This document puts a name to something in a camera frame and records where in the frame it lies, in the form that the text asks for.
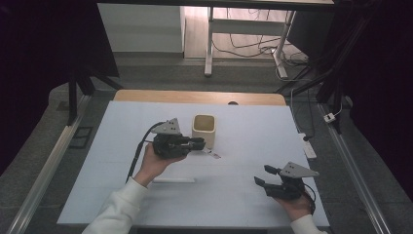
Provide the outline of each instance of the pencil holder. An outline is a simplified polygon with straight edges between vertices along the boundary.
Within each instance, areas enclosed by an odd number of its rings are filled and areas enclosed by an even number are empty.
[[[192,122],[192,137],[202,137],[206,148],[211,149],[215,142],[216,121],[212,115],[196,115]]]

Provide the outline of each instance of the beige cup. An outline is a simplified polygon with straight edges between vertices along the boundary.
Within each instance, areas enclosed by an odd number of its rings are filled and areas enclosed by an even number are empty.
[[[202,137],[206,148],[211,149],[215,142],[216,121],[212,115],[196,115],[192,122],[192,137]]]

